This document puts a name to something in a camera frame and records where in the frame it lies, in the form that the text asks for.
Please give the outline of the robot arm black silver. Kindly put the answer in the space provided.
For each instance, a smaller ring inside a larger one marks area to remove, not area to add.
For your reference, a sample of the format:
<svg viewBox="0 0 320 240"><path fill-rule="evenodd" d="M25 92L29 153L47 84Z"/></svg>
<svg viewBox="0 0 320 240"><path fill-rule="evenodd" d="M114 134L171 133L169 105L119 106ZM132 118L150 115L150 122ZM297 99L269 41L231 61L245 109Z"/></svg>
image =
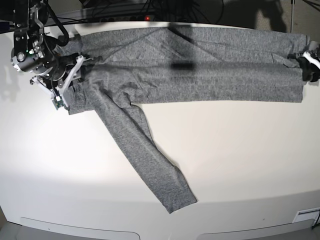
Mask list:
<svg viewBox="0 0 320 240"><path fill-rule="evenodd" d="M13 4L14 46L10 62L19 72L33 73L31 85L38 85L54 96L73 81L85 80L89 55L61 55L70 34L47 0L16 0Z"/></svg>

